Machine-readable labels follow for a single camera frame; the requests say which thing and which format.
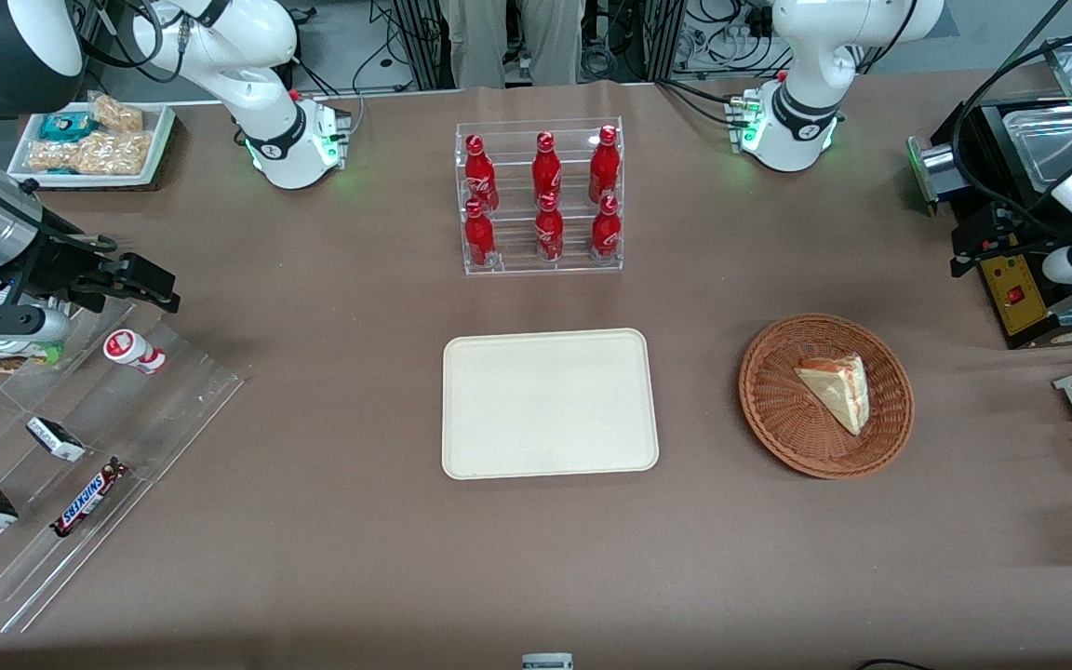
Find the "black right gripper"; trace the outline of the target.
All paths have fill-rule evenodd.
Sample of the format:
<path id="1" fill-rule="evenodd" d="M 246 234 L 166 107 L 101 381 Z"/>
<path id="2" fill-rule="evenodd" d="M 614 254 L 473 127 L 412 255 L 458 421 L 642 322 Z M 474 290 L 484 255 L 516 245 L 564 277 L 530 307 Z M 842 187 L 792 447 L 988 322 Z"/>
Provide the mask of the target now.
<path id="1" fill-rule="evenodd" d="M 179 312 L 181 297 L 174 291 L 175 276 L 136 253 L 125 253 L 119 260 L 116 241 L 105 234 L 84 234 L 47 209 L 38 221 L 25 215 L 16 215 L 14 221 L 33 232 L 33 242 L 8 265 L 9 306 L 20 304 L 26 294 L 38 300 L 57 296 L 89 308 L 102 294 L 149 302 L 167 314 Z"/>

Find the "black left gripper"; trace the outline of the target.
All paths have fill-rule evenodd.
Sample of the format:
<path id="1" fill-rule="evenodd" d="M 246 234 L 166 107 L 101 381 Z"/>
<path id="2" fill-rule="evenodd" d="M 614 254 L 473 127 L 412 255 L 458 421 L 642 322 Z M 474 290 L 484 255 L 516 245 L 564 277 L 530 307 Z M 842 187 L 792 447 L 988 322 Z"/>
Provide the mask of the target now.
<path id="1" fill-rule="evenodd" d="M 969 199 L 967 225 L 957 225 L 950 233 L 950 276 L 961 278 L 983 260 L 1056 250 L 1059 236 L 1025 221 L 1000 203 Z"/>

